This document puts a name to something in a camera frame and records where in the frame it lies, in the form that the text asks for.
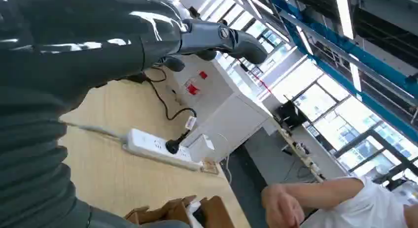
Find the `person's hand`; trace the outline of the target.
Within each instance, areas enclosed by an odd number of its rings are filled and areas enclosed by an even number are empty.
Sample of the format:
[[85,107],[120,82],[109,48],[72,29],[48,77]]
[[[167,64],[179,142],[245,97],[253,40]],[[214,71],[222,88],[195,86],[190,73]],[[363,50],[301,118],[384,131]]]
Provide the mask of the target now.
[[261,193],[266,222],[270,228],[298,228],[305,219],[297,199],[290,194],[290,184],[273,184]]

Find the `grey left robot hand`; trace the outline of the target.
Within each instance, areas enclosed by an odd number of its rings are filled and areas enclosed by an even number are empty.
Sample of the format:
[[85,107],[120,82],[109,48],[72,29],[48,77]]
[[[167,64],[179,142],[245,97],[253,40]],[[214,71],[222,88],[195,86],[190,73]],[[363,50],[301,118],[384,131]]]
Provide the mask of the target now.
[[0,113],[62,114],[91,88],[210,51],[267,58],[251,35],[185,18],[171,0],[0,0]]

